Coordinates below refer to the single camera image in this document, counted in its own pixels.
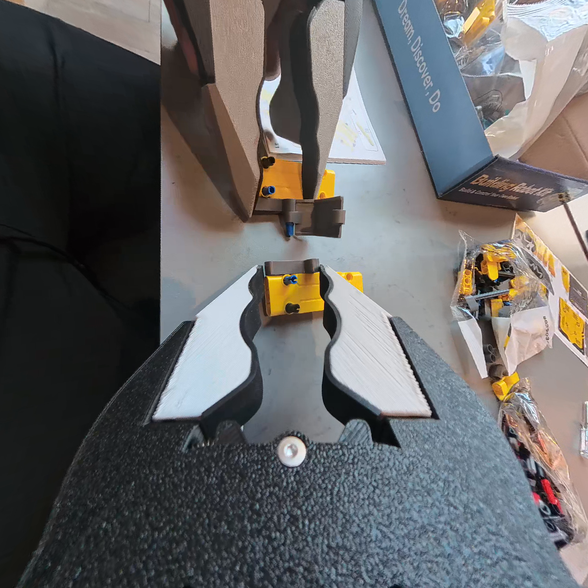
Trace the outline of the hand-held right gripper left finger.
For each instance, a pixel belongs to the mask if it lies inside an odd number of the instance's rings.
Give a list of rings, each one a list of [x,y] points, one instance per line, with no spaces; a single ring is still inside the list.
[[[263,269],[248,270],[201,309],[153,413],[154,421],[245,424],[261,407],[254,337],[262,321]]]

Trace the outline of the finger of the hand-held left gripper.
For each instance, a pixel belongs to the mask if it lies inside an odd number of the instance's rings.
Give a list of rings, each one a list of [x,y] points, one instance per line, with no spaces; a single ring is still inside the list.
[[[304,199],[316,198],[345,87],[344,1],[279,1],[269,40],[280,81],[269,104],[275,134],[300,145]]]
[[[261,181],[259,94],[263,1],[163,1],[176,43],[161,33],[162,100],[191,152],[242,222]]]

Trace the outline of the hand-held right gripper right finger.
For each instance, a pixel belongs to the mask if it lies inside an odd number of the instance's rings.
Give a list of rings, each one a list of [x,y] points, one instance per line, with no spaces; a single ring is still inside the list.
[[[319,269],[324,301],[322,401],[343,425],[364,421],[374,443],[399,445],[392,417],[432,418],[392,316],[329,266]]]

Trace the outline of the yellow panel with curved grey panel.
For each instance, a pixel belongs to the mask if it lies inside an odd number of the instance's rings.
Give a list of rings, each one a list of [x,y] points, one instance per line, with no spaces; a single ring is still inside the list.
[[[324,172],[317,198],[305,199],[301,163],[266,156],[261,164],[261,188],[254,214],[279,216],[287,238],[341,237],[346,213],[343,198],[334,194],[334,171]]]

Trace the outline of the yellow panel with grey beam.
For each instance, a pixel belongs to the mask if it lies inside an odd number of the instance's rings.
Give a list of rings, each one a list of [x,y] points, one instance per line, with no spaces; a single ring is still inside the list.
[[[267,317],[321,312],[320,262],[267,261],[264,263],[264,313]]]

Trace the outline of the grey desk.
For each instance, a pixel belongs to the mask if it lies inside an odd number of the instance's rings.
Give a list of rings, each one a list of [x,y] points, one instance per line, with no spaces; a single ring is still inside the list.
[[[356,77],[385,165],[331,165],[343,196],[341,239],[284,239],[276,217],[244,224],[202,168],[208,143],[199,85],[187,69],[168,11],[161,15],[161,297],[160,340],[192,320],[217,293],[265,261],[318,258],[334,270],[359,271],[368,297],[402,318],[479,395],[496,423],[496,397],[481,379],[450,302],[462,245],[459,231],[479,241],[511,235],[514,213],[436,198],[378,16],[364,1]],[[563,207],[524,214],[527,224],[587,287],[587,261]],[[263,319],[254,338],[263,373],[263,403],[246,425],[266,442],[299,430],[334,442],[342,425],[322,403],[329,336],[322,314]],[[579,455],[587,368],[559,338],[520,364],[532,394],[565,455],[587,514],[587,460]]]

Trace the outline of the open instruction booklet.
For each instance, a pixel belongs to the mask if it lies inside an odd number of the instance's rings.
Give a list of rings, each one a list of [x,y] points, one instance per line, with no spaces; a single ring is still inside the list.
[[[274,80],[265,81],[262,85],[259,113],[264,140],[270,156],[301,162],[300,145],[278,136],[270,122],[269,105],[280,80],[281,76],[278,76]],[[341,114],[327,162],[329,164],[371,165],[386,163],[385,154],[364,106],[355,69],[352,69],[348,93],[343,99]]]

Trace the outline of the small yellow connector piece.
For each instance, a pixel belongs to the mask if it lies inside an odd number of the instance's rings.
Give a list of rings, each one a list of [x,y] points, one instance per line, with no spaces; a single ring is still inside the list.
[[[495,394],[497,400],[504,401],[511,393],[512,388],[516,386],[519,383],[519,381],[520,377],[518,375],[518,372],[514,372],[511,375],[506,375],[493,382],[492,391]]]

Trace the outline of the large clear bag of parts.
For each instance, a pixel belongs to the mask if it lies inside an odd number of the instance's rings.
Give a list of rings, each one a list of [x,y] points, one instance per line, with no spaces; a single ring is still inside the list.
[[[509,1],[435,1],[440,21],[484,129],[525,100],[519,63],[506,52]]]

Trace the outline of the blue cardboard kit box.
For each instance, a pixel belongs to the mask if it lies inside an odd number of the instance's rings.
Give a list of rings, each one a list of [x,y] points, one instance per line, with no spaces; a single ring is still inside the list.
[[[437,198],[547,212],[587,181],[494,156],[433,1],[375,1]]]

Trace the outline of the small clear bag yellow parts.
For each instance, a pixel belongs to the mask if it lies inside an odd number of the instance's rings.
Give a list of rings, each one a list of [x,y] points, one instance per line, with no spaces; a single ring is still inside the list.
[[[460,235],[452,315],[481,377],[511,376],[552,345],[552,280],[524,240],[480,243]]]

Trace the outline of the person's black trousers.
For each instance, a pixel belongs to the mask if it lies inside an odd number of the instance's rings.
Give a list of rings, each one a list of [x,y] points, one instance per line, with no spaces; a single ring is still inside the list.
[[[1,587],[159,343],[160,68],[1,1]]]

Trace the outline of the crumpled clear plastic bag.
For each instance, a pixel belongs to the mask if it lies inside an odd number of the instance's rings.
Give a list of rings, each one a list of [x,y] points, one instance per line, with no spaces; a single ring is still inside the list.
[[[587,83],[587,1],[510,2],[501,37],[525,100],[490,125],[494,155],[519,157]]]

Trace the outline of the sticker sheet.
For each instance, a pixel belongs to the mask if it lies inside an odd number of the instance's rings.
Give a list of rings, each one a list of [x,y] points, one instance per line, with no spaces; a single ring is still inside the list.
[[[553,335],[587,365],[587,288],[518,215],[511,237],[548,290]]]

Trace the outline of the brown cardboard box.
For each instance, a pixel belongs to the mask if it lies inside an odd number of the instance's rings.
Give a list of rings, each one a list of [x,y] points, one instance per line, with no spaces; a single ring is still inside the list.
[[[573,99],[519,161],[587,180],[587,95]]]

